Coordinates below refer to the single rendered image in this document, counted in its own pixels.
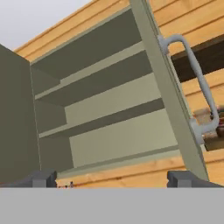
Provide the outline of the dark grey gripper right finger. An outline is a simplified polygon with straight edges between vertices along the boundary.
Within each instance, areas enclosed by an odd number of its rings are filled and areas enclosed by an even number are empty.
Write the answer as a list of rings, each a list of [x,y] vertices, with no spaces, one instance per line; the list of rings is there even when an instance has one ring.
[[[198,178],[190,171],[168,171],[167,172],[168,187],[191,187],[191,188],[209,188],[209,187],[221,187],[224,185],[218,185],[210,181],[206,181]]]

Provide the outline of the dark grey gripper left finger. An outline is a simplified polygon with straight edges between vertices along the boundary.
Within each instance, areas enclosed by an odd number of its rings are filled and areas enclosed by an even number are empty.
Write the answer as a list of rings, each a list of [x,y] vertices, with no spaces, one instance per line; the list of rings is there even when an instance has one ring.
[[[35,171],[27,177],[17,180],[15,182],[0,184],[0,188],[5,187],[56,187],[57,172],[55,170]]]

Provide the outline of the olive green cabinet door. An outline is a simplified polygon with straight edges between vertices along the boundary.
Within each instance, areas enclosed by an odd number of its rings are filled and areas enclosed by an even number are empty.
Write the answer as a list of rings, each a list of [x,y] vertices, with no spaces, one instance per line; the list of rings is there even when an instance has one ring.
[[[0,183],[39,168],[30,63],[0,45]]]
[[[161,32],[151,7],[147,0],[129,0],[129,2],[185,168],[200,179],[209,180],[201,146],[197,143],[189,123],[191,115],[178,76],[171,58],[162,52],[158,42]]]

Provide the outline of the brown patterned object on shelf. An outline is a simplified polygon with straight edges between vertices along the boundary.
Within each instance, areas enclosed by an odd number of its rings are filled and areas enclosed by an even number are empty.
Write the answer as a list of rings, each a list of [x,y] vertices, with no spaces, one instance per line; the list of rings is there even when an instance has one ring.
[[[217,125],[203,135],[206,151],[224,149],[224,105],[219,105],[217,112]],[[198,109],[193,112],[193,116],[199,125],[211,123],[214,119],[214,114],[209,108]]]

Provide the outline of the olive green wall cabinet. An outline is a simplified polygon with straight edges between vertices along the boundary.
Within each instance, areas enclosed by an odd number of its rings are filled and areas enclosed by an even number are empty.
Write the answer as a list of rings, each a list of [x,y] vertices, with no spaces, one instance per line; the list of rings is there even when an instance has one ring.
[[[31,70],[43,168],[98,172],[180,152],[130,5]]]

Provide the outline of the dark wooden wall shelf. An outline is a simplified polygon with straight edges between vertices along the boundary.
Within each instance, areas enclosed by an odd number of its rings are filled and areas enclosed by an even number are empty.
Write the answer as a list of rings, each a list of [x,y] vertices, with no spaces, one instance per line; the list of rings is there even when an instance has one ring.
[[[224,34],[198,44],[192,50],[203,74],[209,74],[224,68]],[[180,82],[189,81],[196,77],[185,51],[172,55],[171,60]]]

